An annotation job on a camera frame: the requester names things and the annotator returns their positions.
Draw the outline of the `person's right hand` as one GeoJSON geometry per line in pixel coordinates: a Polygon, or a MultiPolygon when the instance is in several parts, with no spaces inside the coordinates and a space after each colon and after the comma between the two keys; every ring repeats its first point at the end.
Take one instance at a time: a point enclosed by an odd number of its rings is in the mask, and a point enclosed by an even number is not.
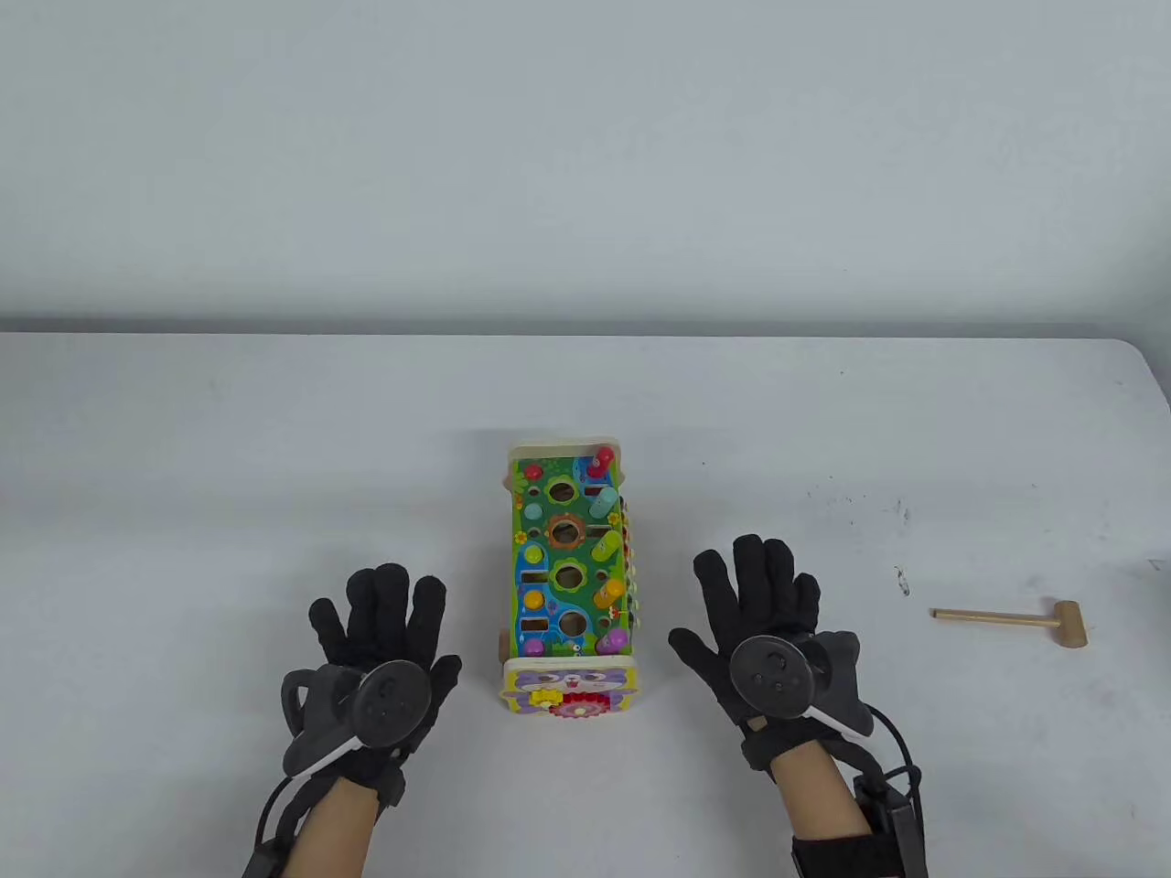
{"type": "Polygon", "coordinates": [[[878,778],[879,764],[861,745],[849,745],[840,732],[814,718],[766,715],[737,691],[730,660],[741,643],[756,636],[790,640],[815,633],[821,590],[808,572],[796,572],[793,551],[778,539],[756,534],[733,543],[737,579],[718,551],[699,553],[693,569],[705,602],[715,647],[708,649],[690,627],[674,627],[667,642],[676,656],[701,679],[724,714],[744,733],[744,756],[756,771],[800,745],[820,743],[831,757],[878,778]]]}

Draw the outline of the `person's left hand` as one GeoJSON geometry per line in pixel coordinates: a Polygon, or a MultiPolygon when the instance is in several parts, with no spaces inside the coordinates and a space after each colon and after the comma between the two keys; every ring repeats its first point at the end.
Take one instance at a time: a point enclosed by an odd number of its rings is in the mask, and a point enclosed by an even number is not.
{"type": "Polygon", "coordinates": [[[436,653],[446,603],[446,588],[439,578],[427,574],[413,583],[405,568],[385,563],[352,572],[345,594],[345,624],[329,598],[319,597],[308,610],[326,660],[364,672],[384,661],[411,661],[426,670],[431,687],[427,714],[405,738],[383,748],[351,750],[319,770],[319,776],[347,778],[371,790],[383,812],[399,803],[405,791],[403,764],[434,728],[439,708],[456,690],[463,661],[458,656],[436,653]]]}

